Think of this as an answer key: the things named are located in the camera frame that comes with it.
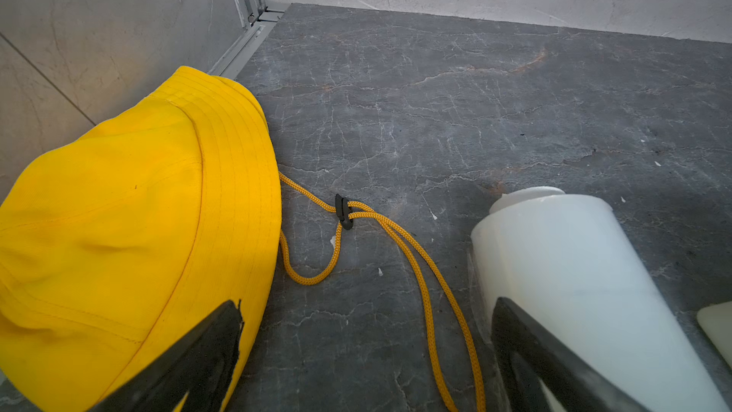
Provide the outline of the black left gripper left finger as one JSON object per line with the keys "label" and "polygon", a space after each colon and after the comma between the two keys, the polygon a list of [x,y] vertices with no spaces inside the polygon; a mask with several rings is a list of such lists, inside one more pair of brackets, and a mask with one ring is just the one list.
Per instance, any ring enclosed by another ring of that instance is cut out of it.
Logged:
{"label": "black left gripper left finger", "polygon": [[232,301],[191,329],[93,411],[219,411],[239,358],[244,322]]}

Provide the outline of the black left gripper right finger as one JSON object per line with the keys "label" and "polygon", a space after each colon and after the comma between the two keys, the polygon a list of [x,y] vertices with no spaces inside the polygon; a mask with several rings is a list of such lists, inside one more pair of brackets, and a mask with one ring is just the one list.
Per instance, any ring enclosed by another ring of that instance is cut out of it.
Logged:
{"label": "black left gripper right finger", "polygon": [[548,411],[543,385],[566,411],[646,410],[512,299],[497,299],[491,339],[513,411]]}

